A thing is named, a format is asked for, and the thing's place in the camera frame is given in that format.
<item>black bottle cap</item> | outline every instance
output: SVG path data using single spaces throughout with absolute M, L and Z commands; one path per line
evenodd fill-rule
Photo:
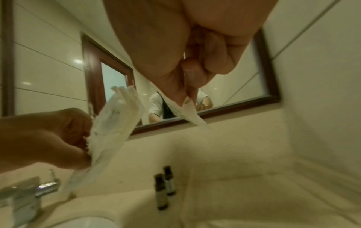
M 170 166 L 165 166 L 165 167 L 163 167 L 163 169 L 164 169 L 164 175 L 165 175 L 166 180 L 173 178 L 173 173 L 172 173 L 172 170 L 170 169 Z
M 156 186 L 164 184 L 163 174 L 157 174 L 157 175 L 155 175 L 155 176 L 154 176 L 154 179 L 155 179 L 155 185 L 156 185 Z

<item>chrome faucet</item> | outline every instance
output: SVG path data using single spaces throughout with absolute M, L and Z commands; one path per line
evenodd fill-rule
M 0 202 L 12 199 L 14 228 L 35 219 L 41 209 L 40 198 L 59 190 L 60 180 L 55 178 L 52 169 L 49 172 L 52 178 L 50 182 L 40 184 L 40 178 L 33 177 L 0 189 Z

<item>white sleeve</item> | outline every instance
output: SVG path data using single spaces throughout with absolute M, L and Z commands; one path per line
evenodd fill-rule
M 202 103 L 205 97 L 208 97 L 208 95 L 205 92 L 203 92 L 203 90 L 198 89 L 197 104 Z
M 156 114 L 161 117 L 163 114 L 163 99 L 159 93 L 155 93 L 149 98 L 150 105 L 148 114 Z

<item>dark toiletry bottle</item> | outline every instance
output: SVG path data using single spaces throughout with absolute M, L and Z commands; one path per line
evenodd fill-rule
M 164 169 L 164 181 L 165 189 L 167 190 L 167 195 L 173 196 L 176 194 L 176 188 L 174 186 L 174 177 L 170 166 L 163 167 Z
M 163 180 L 163 174 L 157 174 L 154 176 L 155 179 L 155 197 L 157 201 L 158 210 L 164 210 L 168 207 L 168 196 L 165 189 Z

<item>beige countertop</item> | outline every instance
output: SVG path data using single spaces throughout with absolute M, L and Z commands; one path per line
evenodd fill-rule
M 82 216 L 108 218 L 125 228 L 217 227 L 205 221 L 234 221 L 219 227 L 244 227 L 244 222 L 265 227 L 358 227 L 284 175 L 189 183 L 169 200 L 169 208 L 158 211 L 155 192 L 149 189 L 46 202 L 42 215 L 28 228 L 47 228 Z M 10 207 L 0 209 L 1 228 L 11 227 L 10 218 Z

